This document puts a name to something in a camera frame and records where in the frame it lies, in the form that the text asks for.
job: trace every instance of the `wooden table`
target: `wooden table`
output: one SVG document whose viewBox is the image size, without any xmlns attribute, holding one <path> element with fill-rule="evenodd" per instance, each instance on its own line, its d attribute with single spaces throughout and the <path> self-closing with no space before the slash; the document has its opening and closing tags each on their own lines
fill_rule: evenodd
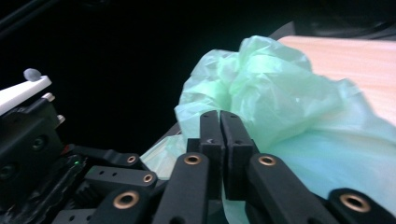
<svg viewBox="0 0 396 224">
<path fill-rule="evenodd" d="M 302 51 L 314 73 L 353 81 L 374 112 L 396 125 L 396 41 L 296 35 L 278 41 Z"/>
</svg>

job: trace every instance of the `plastic bag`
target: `plastic bag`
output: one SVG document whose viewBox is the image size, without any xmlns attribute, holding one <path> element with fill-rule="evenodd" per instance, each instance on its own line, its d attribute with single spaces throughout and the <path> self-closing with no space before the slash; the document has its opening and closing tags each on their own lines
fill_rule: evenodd
<svg viewBox="0 0 396 224">
<path fill-rule="evenodd" d="M 312 73 L 299 50 L 254 35 L 238 52 L 209 51 L 175 107 L 182 135 L 166 141 L 178 144 L 154 147 L 142 160 L 150 168 L 163 164 L 155 170 L 166 170 L 160 178 L 168 178 L 187 139 L 199 138 L 200 116 L 210 110 L 238 115 L 259 151 L 282 159 L 318 196 L 355 189 L 396 216 L 396 128 L 373 112 L 350 80 Z M 244 202 L 224 200 L 224 210 L 230 223 L 248 223 Z"/>
</svg>

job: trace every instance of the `black background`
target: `black background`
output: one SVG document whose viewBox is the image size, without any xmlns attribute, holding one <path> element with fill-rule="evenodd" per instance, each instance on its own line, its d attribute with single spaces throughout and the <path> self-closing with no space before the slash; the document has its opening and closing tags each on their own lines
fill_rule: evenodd
<svg viewBox="0 0 396 224">
<path fill-rule="evenodd" d="M 65 144 L 139 154 L 177 122 L 183 84 L 207 52 L 238 51 L 244 38 L 316 9 L 304 1 L 82 2 L 60 1 L 0 40 L 0 89 L 35 68 L 52 84 L 33 99 L 55 95 Z"/>
</svg>

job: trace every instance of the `black mechanical part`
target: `black mechanical part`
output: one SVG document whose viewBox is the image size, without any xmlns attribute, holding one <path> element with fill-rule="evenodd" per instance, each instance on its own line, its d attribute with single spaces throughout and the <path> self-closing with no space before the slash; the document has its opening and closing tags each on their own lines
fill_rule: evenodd
<svg viewBox="0 0 396 224">
<path fill-rule="evenodd" d="M 77 155 L 55 161 L 28 199 L 5 213 L 2 224 L 49 223 L 76 190 L 84 165 Z"/>
<path fill-rule="evenodd" d="M 64 148 L 52 103 L 39 99 L 0 120 L 0 211 L 22 204 Z"/>
<path fill-rule="evenodd" d="M 104 197 L 84 180 L 78 186 L 65 209 L 96 208 Z"/>
<path fill-rule="evenodd" d="M 248 161 L 259 150 L 237 115 L 220 111 L 220 127 L 227 147 L 223 172 L 225 196 L 228 200 L 244 201 L 248 192 Z"/>
<path fill-rule="evenodd" d="M 253 155 L 247 176 L 247 203 L 267 211 L 274 224 L 339 223 L 279 157 Z"/>
<path fill-rule="evenodd" d="M 396 223 L 396 217 L 389 211 L 354 189 L 332 190 L 327 207 L 343 224 Z"/>
<path fill-rule="evenodd" d="M 147 208 L 147 215 L 144 217 L 141 223 L 152 223 L 154 215 L 158 209 L 163 193 L 165 192 L 168 180 L 159 179 L 154 189 L 149 192 L 149 205 Z"/>
<path fill-rule="evenodd" d="M 158 180 L 151 171 L 133 170 L 109 166 L 93 166 L 85 175 L 85 181 L 100 195 L 123 186 L 153 189 Z"/>
<path fill-rule="evenodd" d="M 199 152 L 209 158 L 208 197 L 209 200 L 220 200 L 225 146 L 219 126 L 218 111 L 212 110 L 201 115 L 200 138 L 188 139 L 187 152 Z"/>
<path fill-rule="evenodd" d="M 177 158 L 152 224 L 203 224 L 207 220 L 209 158 L 188 152 Z"/>
<path fill-rule="evenodd" d="M 95 164 L 103 164 L 106 166 L 130 168 L 135 170 L 148 170 L 138 154 L 136 153 L 120 153 L 113 149 L 98 149 L 93 147 L 82 147 L 69 144 L 69 150 L 73 153 L 85 156 L 89 160 L 95 160 Z"/>
<path fill-rule="evenodd" d="M 96 209 L 73 209 L 62 210 L 58 213 L 51 224 L 88 224 Z"/>
<path fill-rule="evenodd" d="M 142 223 L 149 202 L 147 189 L 135 186 L 115 189 L 100 203 L 90 224 Z"/>
<path fill-rule="evenodd" d="M 245 212 L 250 224 L 273 224 L 273 221 L 266 210 L 258 209 L 250 203 L 245 204 Z"/>
</svg>

